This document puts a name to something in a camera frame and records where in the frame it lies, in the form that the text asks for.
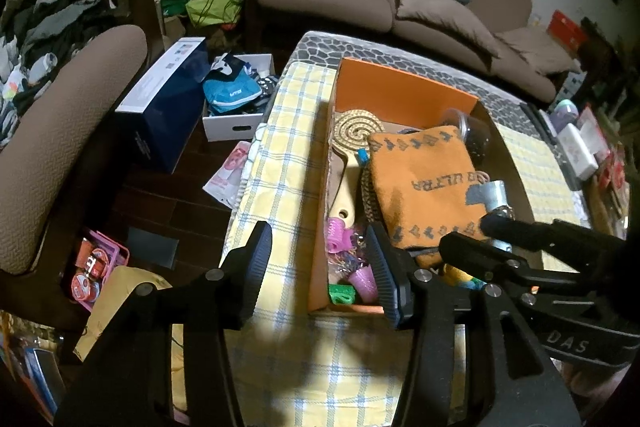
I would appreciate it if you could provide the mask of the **green hair roller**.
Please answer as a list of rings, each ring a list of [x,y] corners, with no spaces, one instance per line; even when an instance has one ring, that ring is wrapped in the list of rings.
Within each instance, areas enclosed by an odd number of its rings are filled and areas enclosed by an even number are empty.
[[[351,306],[356,303],[356,289],[354,286],[346,284],[329,284],[329,297],[331,303],[340,306]]]

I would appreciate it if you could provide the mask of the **pink hair roller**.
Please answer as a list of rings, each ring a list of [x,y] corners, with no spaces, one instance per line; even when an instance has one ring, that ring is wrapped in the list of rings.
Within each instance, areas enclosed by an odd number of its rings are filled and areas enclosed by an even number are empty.
[[[353,228],[347,228],[341,218],[326,220],[326,252],[330,255],[351,251],[357,247],[358,235]]]

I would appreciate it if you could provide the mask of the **silver metal carabiner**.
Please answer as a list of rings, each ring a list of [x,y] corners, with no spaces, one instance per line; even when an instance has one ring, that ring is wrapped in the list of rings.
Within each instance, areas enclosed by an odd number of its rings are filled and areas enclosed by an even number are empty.
[[[483,205],[487,213],[498,213],[505,218],[514,218],[514,212],[506,196],[502,180],[471,185],[465,193],[466,205]]]

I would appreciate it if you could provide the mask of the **orange knitted sock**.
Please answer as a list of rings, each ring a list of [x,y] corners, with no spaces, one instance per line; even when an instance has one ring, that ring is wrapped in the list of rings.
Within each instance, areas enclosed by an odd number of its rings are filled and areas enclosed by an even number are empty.
[[[395,247],[436,248],[451,232],[484,239],[485,207],[465,204],[478,176],[457,127],[375,133],[369,148],[373,188]]]

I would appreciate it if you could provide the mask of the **white tissue box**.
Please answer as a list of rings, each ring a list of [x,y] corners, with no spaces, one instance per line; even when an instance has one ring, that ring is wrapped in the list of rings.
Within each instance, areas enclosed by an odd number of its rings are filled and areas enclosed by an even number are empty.
[[[587,181],[597,172],[596,156],[590,152],[574,124],[567,124],[560,131],[558,141],[576,178]]]

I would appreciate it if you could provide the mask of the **yellow plaid tablecloth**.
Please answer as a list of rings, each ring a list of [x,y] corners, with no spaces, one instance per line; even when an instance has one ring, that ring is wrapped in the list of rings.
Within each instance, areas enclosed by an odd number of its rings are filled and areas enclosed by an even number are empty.
[[[383,426],[392,421],[411,335],[379,315],[307,311],[316,243],[326,114],[337,70],[285,67],[244,169],[222,251],[271,225],[273,246],[253,317],[226,343],[249,426]]]

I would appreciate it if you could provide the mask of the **wooden hair brush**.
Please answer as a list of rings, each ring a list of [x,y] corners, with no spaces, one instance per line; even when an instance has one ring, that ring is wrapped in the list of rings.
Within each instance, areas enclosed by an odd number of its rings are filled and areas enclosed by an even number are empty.
[[[358,161],[358,150],[349,150],[336,144],[332,148],[344,161],[344,169],[329,210],[329,217],[340,218],[346,228],[351,228],[356,221],[356,196],[362,171]]]

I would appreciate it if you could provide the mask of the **black remote control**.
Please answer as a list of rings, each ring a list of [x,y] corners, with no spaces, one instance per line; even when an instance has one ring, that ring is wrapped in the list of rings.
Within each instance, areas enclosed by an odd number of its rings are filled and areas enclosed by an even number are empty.
[[[539,115],[538,110],[536,109],[536,107],[533,106],[532,104],[528,104],[528,103],[521,103],[520,107],[521,107],[521,110],[524,112],[524,114],[529,119],[529,121],[533,124],[533,126],[537,130],[538,134],[544,140],[544,142],[546,142],[549,145],[555,145],[556,144],[556,139],[551,134],[551,132],[549,131],[549,129],[546,126],[546,124],[542,121],[542,118]]]

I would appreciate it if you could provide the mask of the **clear jar black contents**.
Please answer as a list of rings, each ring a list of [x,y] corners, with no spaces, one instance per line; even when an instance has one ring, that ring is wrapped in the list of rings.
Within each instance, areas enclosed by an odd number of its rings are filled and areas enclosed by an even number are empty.
[[[440,124],[442,126],[444,124],[456,126],[472,164],[475,167],[483,165],[490,142],[490,131],[487,124],[455,108],[448,108],[442,113]]]

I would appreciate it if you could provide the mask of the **pink plastic basket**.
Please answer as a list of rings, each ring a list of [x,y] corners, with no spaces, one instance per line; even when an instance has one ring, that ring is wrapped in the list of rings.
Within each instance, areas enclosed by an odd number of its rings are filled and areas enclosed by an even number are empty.
[[[70,295],[86,310],[93,309],[105,283],[117,267],[126,267],[130,252],[98,231],[89,231],[80,242],[70,280]]]

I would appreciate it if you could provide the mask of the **navy white cardboard box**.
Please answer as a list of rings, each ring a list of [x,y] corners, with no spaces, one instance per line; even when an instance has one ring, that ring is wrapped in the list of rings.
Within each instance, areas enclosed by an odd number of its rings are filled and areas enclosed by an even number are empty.
[[[175,170],[202,119],[209,72],[203,37],[183,37],[140,77],[115,108],[124,143],[157,171]]]

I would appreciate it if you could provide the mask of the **orange cardboard box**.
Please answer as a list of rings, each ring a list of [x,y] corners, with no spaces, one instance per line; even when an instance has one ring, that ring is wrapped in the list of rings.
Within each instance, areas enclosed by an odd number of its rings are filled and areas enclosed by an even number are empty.
[[[331,263],[348,233],[371,221],[420,267],[440,261],[450,232],[479,239],[485,207],[465,194],[482,176],[506,186],[515,217],[535,220],[532,202],[497,121],[469,91],[432,74],[344,58],[326,109],[326,168],[312,260],[309,312],[380,312],[376,299],[332,303],[329,287],[343,274]]]

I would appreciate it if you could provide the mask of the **brown office chair back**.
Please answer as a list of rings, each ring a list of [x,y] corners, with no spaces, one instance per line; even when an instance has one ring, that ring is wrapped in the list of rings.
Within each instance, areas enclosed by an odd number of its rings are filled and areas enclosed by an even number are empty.
[[[89,136],[146,62],[143,30],[102,32],[55,76],[1,152],[1,270],[32,266],[49,211]]]

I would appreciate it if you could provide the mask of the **green plastic bag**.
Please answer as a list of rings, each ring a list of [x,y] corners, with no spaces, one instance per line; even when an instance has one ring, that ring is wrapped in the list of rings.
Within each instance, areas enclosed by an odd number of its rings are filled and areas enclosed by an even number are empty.
[[[241,5],[236,0],[189,0],[186,14],[195,27],[235,24]]]

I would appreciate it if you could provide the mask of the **brown throw pillow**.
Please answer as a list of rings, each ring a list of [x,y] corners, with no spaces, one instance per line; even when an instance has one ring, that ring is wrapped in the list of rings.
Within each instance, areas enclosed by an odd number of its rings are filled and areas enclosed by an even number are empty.
[[[475,44],[493,57],[500,57],[497,39],[483,22],[457,0],[398,0],[396,16],[447,31]]]

